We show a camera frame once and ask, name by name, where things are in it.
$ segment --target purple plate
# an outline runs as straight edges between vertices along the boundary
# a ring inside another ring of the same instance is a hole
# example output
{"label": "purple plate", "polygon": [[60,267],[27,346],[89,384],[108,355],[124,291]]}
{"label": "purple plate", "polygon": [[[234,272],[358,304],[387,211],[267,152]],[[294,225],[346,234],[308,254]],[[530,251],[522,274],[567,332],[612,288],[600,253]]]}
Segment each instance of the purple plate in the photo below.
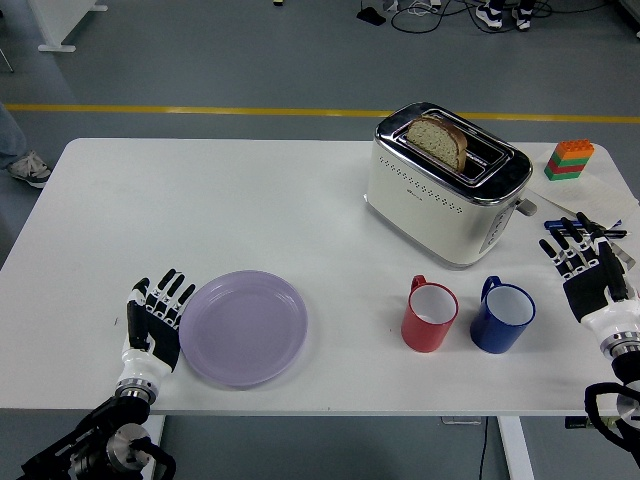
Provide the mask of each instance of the purple plate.
{"label": "purple plate", "polygon": [[275,377],[293,362],[307,334],[307,310],[296,289],[280,277],[234,272],[195,293],[179,332],[196,372],[246,387]]}

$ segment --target blue mug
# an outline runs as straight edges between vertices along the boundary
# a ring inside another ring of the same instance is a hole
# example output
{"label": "blue mug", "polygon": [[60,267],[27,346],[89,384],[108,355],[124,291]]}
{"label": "blue mug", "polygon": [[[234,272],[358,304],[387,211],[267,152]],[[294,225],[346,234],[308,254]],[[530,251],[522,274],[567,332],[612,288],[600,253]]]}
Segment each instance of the blue mug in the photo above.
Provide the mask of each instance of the blue mug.
{"label": "blue mug", "polygon": [[487,278],[482,287],[482,304],[471,323],[471,339],[489,353],[511,348],[536,315],[536,305],[522,288]]}

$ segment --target shoe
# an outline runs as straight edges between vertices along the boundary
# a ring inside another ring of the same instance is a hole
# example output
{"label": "shoe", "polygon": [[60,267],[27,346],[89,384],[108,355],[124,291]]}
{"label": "shoe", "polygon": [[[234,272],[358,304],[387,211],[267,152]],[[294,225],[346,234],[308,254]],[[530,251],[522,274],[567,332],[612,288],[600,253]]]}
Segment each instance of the shoe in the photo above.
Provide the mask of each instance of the shoe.
{"label": "shoe", "polygon": [[526,32],[527,30],[529,30],[529,28],[531,28],[532,13],[533,10],[521,10],[518,7],[511,10],[511,16],[516,19],[516,27],[518,27],[518,30],[520,30],[521,32]]}
{"label": "shoe", "polygon": [[489,3],[476,8],[476,17],[486,23],[491,30],[502,28],[502,10],[490,8]]}
{"label": "shoe", "polygon": [[44,188],[47,180],[49,180],[49,176],[51,176],[49,167],[47,167],[33,150],[20,160],[9,165],[7,171],[13,178],[24,180],[35,188]]}

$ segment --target gray floor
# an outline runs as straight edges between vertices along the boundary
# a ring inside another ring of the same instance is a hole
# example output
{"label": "gray floor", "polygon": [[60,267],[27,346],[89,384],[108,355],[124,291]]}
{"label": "gray floor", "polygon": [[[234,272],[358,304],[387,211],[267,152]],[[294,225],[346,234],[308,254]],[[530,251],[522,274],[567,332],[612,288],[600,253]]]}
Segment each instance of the gray floor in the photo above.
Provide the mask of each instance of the gray floor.
{"label": "gray floor", "polygon": [[[101,3],[109,11],[89,13],[65,42],[77,51],[50,54],[37,51],[42,38],[27,3],[0,0],[0,47],[16,69],[10,74],[0,61],[0,100],[342,110],[430,101],[460,113],[580,115],[581,121],[476,123],[510,141],[589,138],[607,148],[640,197],[640,42],[612,6],[537,18],[527,34],[484,34],[463,12],[445,17],[433,33],[409,35],[390,22],[374,27],[357,20],[358,0],[285,0],[282,8],[268,0]],[[601,1],[549,3],[573,10]],[[452,2],[449,12],[461,7]],[[398,20],[403,28],[433,25],[433,18]],[[505,19],[505,26],[512,22]],[[367,140],[379,121],[37,109],[14,116],[51,165],[80,137]],[[0,263],[37,198],[0,174]],[[46,238],[42,244],[47,248]],[[2,412],[0,476],[17,477],[22,462],[77,418]],[[524,419],[523,426],[538,480],[638,476],[631,458],[593,430],[566,431],[562,419],[545,418]],[[176,456],[177,478],[458,479],[477,478],[482,435],[481,427],[446,427],[438,419],[171,418],[164,446]],[[488,445],[483,478],[507,478],[494,420]]]}

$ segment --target orange block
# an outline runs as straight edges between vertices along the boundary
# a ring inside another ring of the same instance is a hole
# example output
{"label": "orange block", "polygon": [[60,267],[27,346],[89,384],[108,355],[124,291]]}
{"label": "orange block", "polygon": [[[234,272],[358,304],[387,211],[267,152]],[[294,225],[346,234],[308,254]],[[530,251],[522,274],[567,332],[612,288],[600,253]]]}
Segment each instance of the orange block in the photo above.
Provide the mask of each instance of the orange block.
{"label": "orange block", "polygon": [[556,154],[561,160],[572,158],[589,158],[594,152],[593,145],[587,139],[567,140],[556,146]]}

